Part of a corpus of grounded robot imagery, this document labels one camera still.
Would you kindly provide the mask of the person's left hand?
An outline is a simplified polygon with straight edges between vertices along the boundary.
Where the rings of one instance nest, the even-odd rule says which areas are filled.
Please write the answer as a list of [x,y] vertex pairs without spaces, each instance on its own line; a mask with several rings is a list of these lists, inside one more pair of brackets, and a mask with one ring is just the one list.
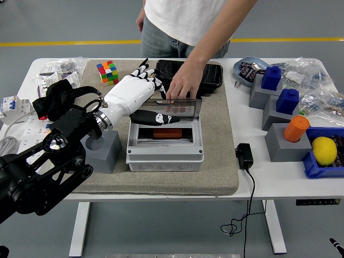
[[196,99],[207,62],[186,60],[174,75],[166,93],[166,99]]

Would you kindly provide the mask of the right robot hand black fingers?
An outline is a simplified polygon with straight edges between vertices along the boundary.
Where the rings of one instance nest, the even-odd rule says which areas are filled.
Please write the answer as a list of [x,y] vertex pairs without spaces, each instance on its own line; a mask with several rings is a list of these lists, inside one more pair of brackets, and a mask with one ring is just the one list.
[[329,239],[332,245],[336,248],[336,250],[340,253],[342,258],[344,258],[344,248],[333,238]]

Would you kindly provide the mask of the person's right hand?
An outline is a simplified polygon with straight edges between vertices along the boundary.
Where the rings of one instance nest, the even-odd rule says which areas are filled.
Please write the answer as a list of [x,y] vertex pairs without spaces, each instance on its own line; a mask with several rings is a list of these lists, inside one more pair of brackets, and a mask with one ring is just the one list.
[[138,27],[139,32],[142,32],[143,30],[145,16],[146,16],[145,11],[141,10],[141,12],[138,14],[138,17],[136,19],[136,25]]

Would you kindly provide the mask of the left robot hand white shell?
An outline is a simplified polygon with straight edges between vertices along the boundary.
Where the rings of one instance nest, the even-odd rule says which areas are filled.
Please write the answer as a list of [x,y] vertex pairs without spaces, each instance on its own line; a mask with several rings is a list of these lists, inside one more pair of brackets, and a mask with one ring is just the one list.
[[161,126],[178,123],[177,116],[139,109],[155,91],[165,93],[162,82],[151,75],[154,69],[142,64],[138,69],[123,77],[104,97],[107,107],[101,108],[106,116],[108,128],[112,128],[122,117],[130,117],[135,124]]

